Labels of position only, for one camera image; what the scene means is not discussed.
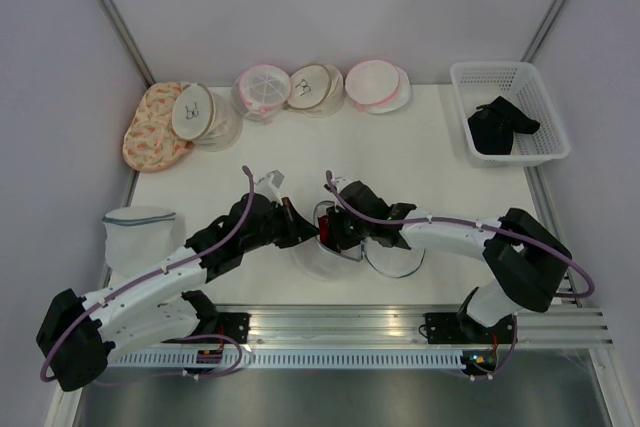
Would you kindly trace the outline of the red bra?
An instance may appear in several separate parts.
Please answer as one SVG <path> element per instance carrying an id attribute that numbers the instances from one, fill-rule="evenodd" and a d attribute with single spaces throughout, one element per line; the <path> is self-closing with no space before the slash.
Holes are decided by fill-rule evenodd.
<path id="1" fill-rule="evenodd" d="M 331 228 L 331 223 L 328 215 L 324 215 L 318 218 L 320 243 L 327 249 L 340 252 L 338 242 L 336 240 L 335 233 Z"/>

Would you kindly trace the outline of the white mesh bag blue zipper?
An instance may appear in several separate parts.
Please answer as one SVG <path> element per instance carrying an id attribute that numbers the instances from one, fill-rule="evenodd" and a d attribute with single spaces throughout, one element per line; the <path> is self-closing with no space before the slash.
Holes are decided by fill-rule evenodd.
<path id="1" fill-rule="evenodd" d="M 402 279 L 420 270 L 425 249 L 385 248 L 374 240 L 363 240 L 358 246 L 337 253 L 326 247 L 319 236 L 291 251 L 294 264 L 310 276 L 322 281 L 353 280 L 366 269 L 391 278 Z"/>

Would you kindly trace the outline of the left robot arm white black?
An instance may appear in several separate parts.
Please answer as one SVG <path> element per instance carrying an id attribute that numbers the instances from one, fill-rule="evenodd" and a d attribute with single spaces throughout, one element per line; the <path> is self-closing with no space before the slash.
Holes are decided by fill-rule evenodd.
<path id="1" fill-rule="evenodd" d="M 231 210 L 141 274 L 84 295 L 66 289 L 51 301 L 36 335 L 45 357 L 41 381 L 72 392 L 95 381 L 109 363 L 161 342 L 235 344 L 200 286 L 240 266 L 264 246 L 298 246 L 319 230 L 288 198 L 246 194 Z"/>

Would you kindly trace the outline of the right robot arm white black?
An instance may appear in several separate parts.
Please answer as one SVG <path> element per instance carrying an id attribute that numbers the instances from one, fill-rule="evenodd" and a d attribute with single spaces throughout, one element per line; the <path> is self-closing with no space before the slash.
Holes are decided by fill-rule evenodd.
<path id="1" fill-rule="evenodd" d="M 546 312 L 571 265 L 570 251 L 527 211 L 466 219 L 433 214 L 411 203 L 388 205 L 360 181 L 328 179 L 335 206 L 325 215 L 322 242 L 334 252 L 358 244 L 386 250 L 439 251 L 484 262 L 493 279 L 474 288 L 457 314 L 459 335 L 478 342 L 521 310 Z"/>

